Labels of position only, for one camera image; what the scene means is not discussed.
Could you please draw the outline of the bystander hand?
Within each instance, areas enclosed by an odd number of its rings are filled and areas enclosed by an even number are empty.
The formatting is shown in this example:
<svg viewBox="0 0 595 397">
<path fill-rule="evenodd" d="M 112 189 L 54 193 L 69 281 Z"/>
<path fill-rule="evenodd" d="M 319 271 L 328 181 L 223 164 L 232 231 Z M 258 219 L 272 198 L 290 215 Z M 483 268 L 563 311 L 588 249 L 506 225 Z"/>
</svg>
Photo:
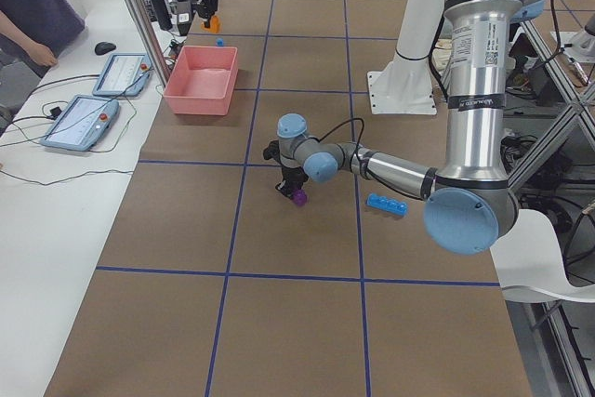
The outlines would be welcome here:
<svg viewBox="0 0 595 397">
<path fill-rule="evenodd" d="M 31 41 L 24 46 L 24 50 L 37 65 L 52 67 L 58 63 L 52 50 L 43 44 Z"/>
</svg>

